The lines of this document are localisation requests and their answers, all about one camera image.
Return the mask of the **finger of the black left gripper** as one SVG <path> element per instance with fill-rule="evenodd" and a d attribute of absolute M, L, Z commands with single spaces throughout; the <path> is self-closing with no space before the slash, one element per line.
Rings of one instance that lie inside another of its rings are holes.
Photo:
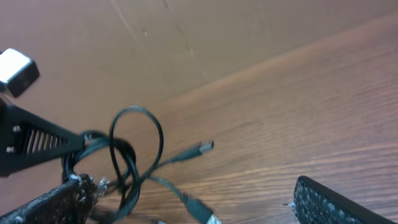
<path fill-rule="evenodd" d="M 1 100 L 1 177 L 83 148 L 82 136 Z"/>

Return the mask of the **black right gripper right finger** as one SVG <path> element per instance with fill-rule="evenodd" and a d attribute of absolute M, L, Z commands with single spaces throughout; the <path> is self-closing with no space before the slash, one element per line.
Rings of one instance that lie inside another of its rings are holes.
<path fill-rule="evenodd" d="M 299 223 L 394 224 L 304 175 L 296 181 L 292 208 Z"/>

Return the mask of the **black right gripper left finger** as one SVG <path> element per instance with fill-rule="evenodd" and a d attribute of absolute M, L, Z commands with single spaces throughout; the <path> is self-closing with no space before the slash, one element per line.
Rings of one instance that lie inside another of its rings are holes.
<path fill-rule="evenodd" d="M 96 202 L 89 175 L 71 175 L 62 185 L 1 216 L 1 224 L 85 223 Z"/>

